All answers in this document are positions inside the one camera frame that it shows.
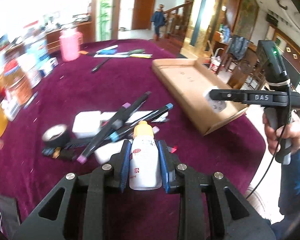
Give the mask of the person's right hand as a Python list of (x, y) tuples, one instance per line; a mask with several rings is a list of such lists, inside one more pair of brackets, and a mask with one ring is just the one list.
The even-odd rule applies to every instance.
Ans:
[[(264, 123), (264, 131), (267, 138), (268, 150), (274, 155), (275, 152), (280, 150), (280, 146), (277, 147), (278, 138), (282, 133), (283, 126), (274, 130), (265, 114), (262, 116)], [(282, 134), (282, 139), (290, 139), (292, 143), (291, 153), (294, 154), (300, 150), (300, 118), (294, 112), (292, 112), (292, 122), (288, 124), (285, 131)]]

